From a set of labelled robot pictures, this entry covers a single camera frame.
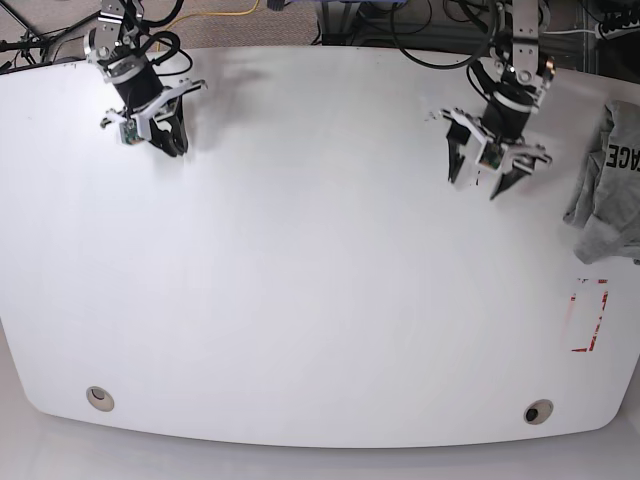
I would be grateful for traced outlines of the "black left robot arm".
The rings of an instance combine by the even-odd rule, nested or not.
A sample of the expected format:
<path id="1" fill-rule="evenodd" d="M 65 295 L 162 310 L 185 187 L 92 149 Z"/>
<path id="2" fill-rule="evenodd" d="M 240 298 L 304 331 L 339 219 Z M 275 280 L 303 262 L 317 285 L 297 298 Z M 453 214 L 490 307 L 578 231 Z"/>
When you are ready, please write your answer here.
<path id="1" fill-rule="evenodd" d="M 490 198 L 532 176 L 536 166 L 549 166 L 552 157 L 538 143 L 526 142 L 523 131 L 537 113 L 555 77 L 552 56 L 539 48 L 540 1 L 485 1 L 489 19 L 468 2 L 460 10 L 482 33 L 477 49 L 452 64 L 434 64 L 409 53 L 396 28 L 399 5 L 390 9 L 390 33 L 396 48 L 408 60 L 436 71 L 463 68 L 471 87 L 486 103 L 480 116 L 459 108 L 441 109 L 437 116 L 449 122 L 447 181 L 455 184 L 469 165 L 497 178 Z"/>

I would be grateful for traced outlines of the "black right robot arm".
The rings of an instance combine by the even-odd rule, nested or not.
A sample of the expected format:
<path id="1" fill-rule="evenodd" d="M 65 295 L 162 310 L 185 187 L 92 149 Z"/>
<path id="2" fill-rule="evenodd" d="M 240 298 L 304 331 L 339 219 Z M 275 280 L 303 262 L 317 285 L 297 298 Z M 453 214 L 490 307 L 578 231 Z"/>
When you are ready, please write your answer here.
<path id="1" fill-rule="evenodd" d="M 96 27 L 84 37 L 86 61 L 123 101 L 121 109 L 107 110 L 100 127 L 115 125 L 122 144 L 149 143 L 173 158 L 189 148 L 183 97 L 206 87 L 205 81 L 190 79 L 171 87 L 162 83 L 163 75 L 156 71 L 178 54 L 193 66 L 180 38 L 165 29 L 182 5 L 177 1 L 164 18 L 146 20 L 140 1 L 103 1 Z"/>

